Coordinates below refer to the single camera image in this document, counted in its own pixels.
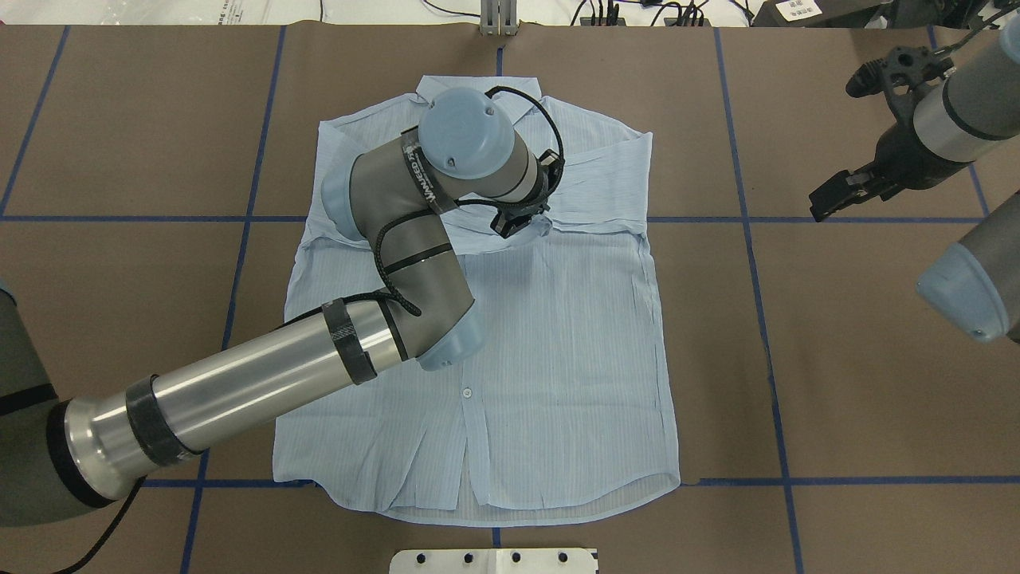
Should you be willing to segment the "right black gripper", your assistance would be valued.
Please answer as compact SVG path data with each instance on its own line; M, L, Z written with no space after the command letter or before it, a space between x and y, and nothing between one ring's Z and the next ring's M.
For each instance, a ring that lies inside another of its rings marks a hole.
M863 189L849 171L839 171L809 193L814 222L823 222L848 206L856 206L867 192L900 192L932 189L968 167L928 150L914 128L894 124L877 141L871 163L860 168L867 175Z

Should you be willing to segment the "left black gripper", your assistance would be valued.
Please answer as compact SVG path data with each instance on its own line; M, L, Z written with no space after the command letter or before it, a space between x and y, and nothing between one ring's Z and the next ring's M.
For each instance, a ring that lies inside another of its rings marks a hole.
M502 238L509 238L531 224L532 219L549 210L553 193L562 181L565 159L560 151L547 149L533 157L536 170L525 175L525 184L520 189L524 195L519 199L494 199L496 215L489 228Z

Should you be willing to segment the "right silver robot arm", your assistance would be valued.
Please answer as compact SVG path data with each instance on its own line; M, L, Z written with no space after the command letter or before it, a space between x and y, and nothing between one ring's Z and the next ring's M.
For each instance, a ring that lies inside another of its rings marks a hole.
M853 98L882 95L892 126L879 137L870 163L832 175L810 193L813 219L849 206L930 190L968 175L983 216L946 248L916 281L916 292L972 340L1018 340L1018 196L992 206L975 163L1019 131L1018 10L963 63L953 55L978 37L973 29L938 49L897 46L867 61L846 83Z

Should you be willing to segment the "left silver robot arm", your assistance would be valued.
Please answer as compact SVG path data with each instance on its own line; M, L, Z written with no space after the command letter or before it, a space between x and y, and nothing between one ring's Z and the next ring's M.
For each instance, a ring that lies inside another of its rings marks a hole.
M322 210L367 247L375 286L106 397L61 399L2 286L2 526L43 525L136 495L146 476L416 362L437 370L484 344L443 217L480 206L509 238L549 208L566 146L521 88L448 88L413 126L322 177Z

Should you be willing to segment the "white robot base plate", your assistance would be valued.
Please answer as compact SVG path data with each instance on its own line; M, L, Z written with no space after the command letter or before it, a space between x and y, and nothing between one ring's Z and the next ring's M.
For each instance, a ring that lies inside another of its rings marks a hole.
M408 549L390 560L390 573L598 573L588 547Z

